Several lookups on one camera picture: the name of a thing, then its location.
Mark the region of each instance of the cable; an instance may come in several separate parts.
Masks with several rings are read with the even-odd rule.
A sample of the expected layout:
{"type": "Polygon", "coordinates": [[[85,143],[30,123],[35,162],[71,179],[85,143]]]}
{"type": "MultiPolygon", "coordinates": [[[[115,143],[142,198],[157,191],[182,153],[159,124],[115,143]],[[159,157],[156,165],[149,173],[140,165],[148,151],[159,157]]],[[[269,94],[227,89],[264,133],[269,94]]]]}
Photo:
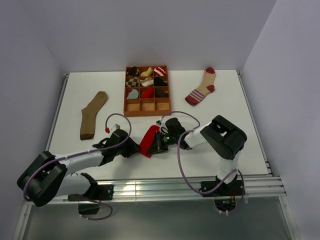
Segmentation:
{"type": "MultiPolygon", "coordinates": [[[[77,152],[77,153],[74,153],[74,154],[68,156],[67,159],[72,159],[72,158],[75,158],[75,157],[79,157],[79,156],[83,156],[83,155],[87,155],[87,154],[91,154],[91,153],[96,153],[96,152],[99,152],[99,151],[101,152],[101,151],[113,149],[113,148],[116,148],[116,147],[124,144],[124,143],[129,139],[130,134],[131,134],[131,130],[132,130],[131,122],[130,122],[130,120],[129,120],[126,116],[124,116],[124,115],[122,115],[122,114],[120,114],[120,113],[113,113],[113,114],[109,115],[109,116],[106,118],[106,120],[105,120],[105,127],[107,127],[108,120],[109,120],[112,116],[115,116],[115,115],[118,115],[118,116],[121,116],[121,117],[125,118],[125,119],[127,120],[128,124],[129,124],[129,133],[128,133],[128,136],[126,136],[126,138],[125,138],[122,142],[117,143],[116,145],[113,145],[113,146],[108,146],[108,147],[104,147],[104,148],[97,148],[97,149],[91,150],[90,153],[89,153],[88,151],[77,152]]],[[[38,173],[40,173],[43,169],[45,169],[47,166],[49,166],[49,165],[51,165],[51,164],[53,164],[53,163],[59,162],[59,161],[61,161],[61,160],[67,160],[67,159],[66,159],[65,156],[62,156],[62,157],[59,157],[59,158],[55,158],[55,159],[53,159],[53,160],[51,160],[51,161],[48,161],[47,163],[45,163],[44,165],[42,165],[41,167],[39,167],[39,168],[30,176],[30,178],[28,179],[28,181],[26,182],[26,184],[25,184],[25,186],[24,186],[24,188],[23,188],[23,198],[24,198],[24,200],[25,200],[25,201],[28,201],[28,202],[31,201],[31,200],[28,198],[28,196],[27,196],[27,190],[28,190],[28,187],[29,187],[29,185],[30,185],[30,182],[35,178],[35,176],[36,176],[38,173]]]]}
{"type": "Polygon", "coordinates": [[[169,113],[167,113],[167,114],[165,114],[165,115],[163,115],[163,116],[161,117],[161,127],[162,127],[162,121],[163,121],[163,119],[164,119],[166,116],[169,116],[169,115],[171,115],[171,114],[184,114],[184,115],[189,116],[190,118],[193,118],[193,119],[198,123],[198,125],[192,129],[193,131],[196,130],[197,128],[199,128],[200,125],[201,125],[198,119],[196,119],[194,116],[192,116],[191,114],[189,114],[189,113],[187,113],[187,112],[184,112],[184,111],[171,111],[171,112],[169,112],[169,113]]]}
{"type": "Polygon", "coordinates": [[[84,218],[86,220],[91,220],[91,221],[100,221],[100,220],[107,219],[112,215],[114,209],[112,208],[112,206],[110,204],[102,202],[102,201],[91,200],[91,199],[88,199],[88,198],[86,198],[86,197],[84,197],[82,195],[79,195],[79,196],[85,201],[88,201],[88,202],[91,202],[91,203],[95,203],[95,204],[99,204],[100,206],[103,205],[103,206],[108,207],[110,209],[110,213],[107,216],[104,216],[104,217],[93,218],[93,217],[88,217],[88,216],[85,216],[85,215],[80,215],[82,218],[84,218]]]}
{"type": "Polygon", "coordinates": [[[200,195],[209,195],[209,194],[213,193],[214,191],[216,191],[216,190],[225,182],[225,180],[226,180],[228,177],[230,177],[233,173],[239,172],[239,174],[240,174],[240,176],[241,176],[241,180],[242,180],[242,195],[241,195],[241,200],[240,200],[239,204],[237,204],[237,205],[235,206],[235,208],[234,208],[233,210],[229,211],[228,213],[234,212],[234,211],[235,211],[236,209],[238,209],[238,207],[242,204],[243,199],[244,199],[244,195],[245,195],[245,179],[244,179],[244,176],[242,175],[241,171],[238,170],[238,169],[233,169],[231,172],[229,172],[229,173],[228,173],[213,189],[211,189],[210,191],[202,192],[202,191],[199,191],[199,190],[195,189],[195,188],[191,185],[191,183],[188,181],[188,179],[187,179],[187,177],[186,177],[186,175],[185,175],[185,173],[184,173],[184,170],[183,170],[183,168],[182,168],[181,159],[180,159],[180,145],[181,145],[181,140],[182,140],[182,138],[184,137],[184,135],[193,132],[195,129],[199,128],[201,124],[200,124],[200,122],[199,122],[198,119],[196,119],[194,116],[192,116],[191,114],[186,113],[186,112],[184,112],[184,111],[172,111],[172,112],[170,112],[170,113],[167,113],[166,115],[163,115],[161,119],[163,120],[163,118],[164,118],[165,116],[168,116],[168,115],[170,115],[170,114],[172,114],[172,113],[181,113],[181,114],[188,115],[189,117],[191,117],[191,118],[193,118],[194,120],[196,120],[196,122],[198,123],[198,125],[197,125],[196,127],[194,127],[192,130],[188,130],[188,131],[183,132],[183,133],[180,135],[179,140],[178,140],[178,143],[177,143],[177,159],[178,159],[178,165],[179,165],[179,169],[180,169],[181,175],[182,175],[182,177],[183,177],[183,180],[184,180],[185,183],[188,185],[188,187],[189,187],[191,190],[193,190],[195,193],[200,194],[200,195]]]}

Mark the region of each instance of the metal frame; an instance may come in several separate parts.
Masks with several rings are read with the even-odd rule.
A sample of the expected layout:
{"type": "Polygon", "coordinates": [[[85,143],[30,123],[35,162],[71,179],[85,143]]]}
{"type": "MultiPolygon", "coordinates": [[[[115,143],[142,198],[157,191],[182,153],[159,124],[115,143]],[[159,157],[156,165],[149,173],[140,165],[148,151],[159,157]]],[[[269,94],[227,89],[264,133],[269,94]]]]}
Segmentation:
{"type": "MultiPolygon", "coordinates": [[[[300,239],[300,235],[295,224],[293,215],[290,211],[287,194],[281,178],[279,176],[273,176],[270,169],[268,159],[266,157],[261,138],[257,129],[257,125],[252,114],[250,104],[242,83],[240,72],[237,71],[238,78],[241,84],[241,88],[251,115],[251,119],[256,131],[258,141],[261,147],[261,151],[265,160],[266,167],[269,174],[265,175],[247,175],[245,176],[246,193],[248,198],[261,198],[261,197],[279,197],[283,214],[290,230],[292,239],[300,239]]],[[[58,101],[58,106],[55,112],[50,135],[45,147],[45,150],[50,148],[52,136],[55,130],[59,110],[64,97],[65,89],[67,87],[69,74],[65,74],[61,94],[58,101]]],[[[201,187],[202,181],[212,181],[214,177],[190,177],[189,182],[195,187],[201,187]]],[[[183,200],[212,200],[211,197],[202,197],[199,194],[193,192],[186,185],[182,178],[161,178],[161,179],[137,179],[137,180],[98,180],[99,185],[114,185],[113,199],[109,202],[152,202],[152,201],[183,201],[183,200]]],[[[78,204],[79,202],[67,201],[67,196],[55,197],[48,204],[78,204]]],[[[22,240],[24,232],[27,226],[28,218],[30,215],[32,202],[25,202],[23,204],[20,218],[15,230],[14,240],[22,240]]]]}
{"type": "Polygon", "coordinates": [[[300,240],[301,236],[294,218],[294,215],[290,209],[287,196],[280,196],[279,201],[282,207],[283,215],[288,226],[288,230],[292,240],[300,240]]]}
{"type": "Polygon", "coordinates": [[[13,235],[13,240],[22,240],[24,238],[26,226],[28,223],[28,219],[31,211],[31,204],[24,204],[21,209],[20,217],[18,223],[15,227],[15,232],[13,235]]]}

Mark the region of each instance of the striped sock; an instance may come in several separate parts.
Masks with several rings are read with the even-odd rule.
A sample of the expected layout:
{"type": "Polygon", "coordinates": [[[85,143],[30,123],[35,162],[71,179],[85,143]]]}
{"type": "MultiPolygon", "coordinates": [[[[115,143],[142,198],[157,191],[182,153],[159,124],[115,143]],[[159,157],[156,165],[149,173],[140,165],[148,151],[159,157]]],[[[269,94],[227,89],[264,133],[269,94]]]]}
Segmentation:
{"type": "Polygon", "coordinates": [[[163,70],[161,67],[157,66],[153,69],[154,74],[156,76],[166,76],[167,73],[165,72],[165,70],[163,70]]]}
{"type": "Polygon", "coordinates": [[[212,93],[215,90],[215,78],[215,70],[212,67],[208,67],[203,73],[202,82],[200,85],[195,90],[190,92],[188,96],[186,96],[185,100],[187,103],[195,106],[205,99],[206,96],[212,93]]]}

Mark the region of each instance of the sock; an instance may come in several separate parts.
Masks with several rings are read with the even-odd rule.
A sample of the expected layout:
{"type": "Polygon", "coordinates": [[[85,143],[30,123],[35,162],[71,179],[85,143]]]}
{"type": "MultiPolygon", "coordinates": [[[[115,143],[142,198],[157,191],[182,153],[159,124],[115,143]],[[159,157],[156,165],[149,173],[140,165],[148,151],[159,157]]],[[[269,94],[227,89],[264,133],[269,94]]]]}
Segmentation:
{"type": "Polygon", "coordinates": [[[200,85],[193,90],[185,100],[188,104],[195,106],[200,103],[206,96],[215,90],[214,82],[216,78],[216,72],[212,67],[208,67],[202,77],[200,85]]]}
{"type": "Polygon", "coordinates": [[[141,73],[141,77],[148,77],[152,75],[152,67],[149,67],[147,71],[141,73]]]}
{"type": "Polygon", "coordinates": [[[150,87],[154,85],[154,80],[152,77],[147,77],[144,80],[140,80],[140,84],[144,87],[150,87]]]}
{"type": "Polygon", "coordinates": [[[157,66],[154,68],[154,74],[157,76],[166,76],[167,73],[165,72],[165,70],[163,70],[161,67],[157,66]]]}
{"type": "Polygon", "coordinates": [[[129,79],[129,81],[127,81],[125,84],[126,84],[126,86],[127,86],[128,88],[139,87],[139,85],[140,85],[139,78],[137,78],[137,77],[131,78],[131,79],[129,79]]]}
{"type": "Polygon", "coordinates": [[[140,143],[140,151],[139,153],[141,153],[142,155],[150,158],[152,155],[151,154],[147,154],[148,149],[151,147],[154,138],[155,138],[155,134],[157,131],[160,131],[160,128],[156,125],[152,125],[148,131],[146,131],[141,143],[140,143]]]}
{"type": "Polygon", "coordinates": [[[82,121],[80,128],[80,140],[92,139],[95,136],[96,116],[107,100],[108,96],[106,92],[99,91],[92,101],[81,110],[82,121]]]}
{"type": "Polygon", "coordinates": [[[132,89],[132,91],[126,97],[126,99],[137,99],[137,98],[139,98],[139,92],[136,89],[132,89]]]}
{"type": "Polygon", "coordinates": [[[165,86],[168,86],[168,83],[164,82],[161,77],[156,76],[154,78],[154,86],[155,87],[165,87],[165,86]]]}
{"type": "Polygon", "coordinates": [[[156,88],[156,89],[154,89],[154,96],[156,98],[168,98],[169,93],[163,91],[162,89],[156,88]]]}
{"type": "Polygon", "coordinates": [[[136,66],[131,66],[126,74],[128,76],[136,77],[139,76],[139,72],[139,68],[137,68],[136,66]]]}
{"type": "Polygon", "coordinates": [[[152,99],[154,97],[154,88],[149,87],[144,93],[141,94],[142,99],[152,99]]]}

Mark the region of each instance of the brown sock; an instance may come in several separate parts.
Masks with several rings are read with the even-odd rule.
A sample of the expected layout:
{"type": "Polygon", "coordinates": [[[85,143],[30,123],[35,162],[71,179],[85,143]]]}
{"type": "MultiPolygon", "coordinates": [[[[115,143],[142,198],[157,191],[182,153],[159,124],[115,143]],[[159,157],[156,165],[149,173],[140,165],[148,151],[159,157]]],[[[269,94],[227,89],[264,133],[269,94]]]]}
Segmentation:
{"type": "Polygon", "coordinates": [[[108,96],[105,91],[99,91],[92,101],[81,110],[82,122],[80,128],[80,139],[92,139],[96,132],[96,116],[99,110],[107,102],[108,96]]]}

